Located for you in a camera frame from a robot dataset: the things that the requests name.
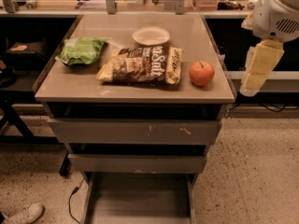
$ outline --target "floor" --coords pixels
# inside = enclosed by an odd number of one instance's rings
[[[52,135],[47,117],[22,116],[36,135]],[[299,112],[237,107],[223,119],[194,188],[198,224],[299,223]],[[15,133],[12,126],[0,134]],[[15,212],[42,202],[36,223],[77,223],[87,184],[79,172],[59,175],[65,154],[59,145],[0,144],[0,210]]]

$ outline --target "drawer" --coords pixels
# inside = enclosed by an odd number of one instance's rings
[[[81,172],[200,174],[206,165],[203,156],[70,154],[68,158]]]
[[[216,120],[50,119],[62,143],[198,145],[214,143]]]
[[[187,175],[93,173],[82,224],[194,224]]]

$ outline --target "table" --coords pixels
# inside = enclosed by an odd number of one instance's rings
[[[138,46],[131,34],[148,25],[170,33],[166,46],[183,48],[179,84],[120,85],[96,80],[110,52]],[[195,223],[192,187],[217,138],[225,107],[235,100],[202,17],[167,12],[84,14],[71,36],[106,38],[107,46],[93,65],[67,67],[57,61],[36,99],[48,112],[58,140],[68,148],[74,169],[89,183],[81,223],[118,223],[119,218],[128,223],[189,223],[190,219]],[[204,88],[193,86],[188,78],[188,68],[197,60],[215,67],[215,78]],[[119,191],[116,196],[111,187]],[[133,195],[137,189],[145,203]],[[146,208],[156,206],[150,200],[152,193],[165,200],[158,202],[159,213]],[[129,204],[118,203],[121,200]],[[161,207],[169,203],[173,208]]]

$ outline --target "shoe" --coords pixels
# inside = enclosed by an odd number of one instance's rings
[[[38,220],[43,212],[44,207],[41,203],[33,203],[16,214],[9,216],[3,214],[5,220],[2,224],[31,224]]]

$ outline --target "bowl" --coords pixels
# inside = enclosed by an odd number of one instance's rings
[[[163,28],[157,26],[146,26],[135,30],[132,37],[135,42],[141,45],[154,46],[167,42],[170,35]]]

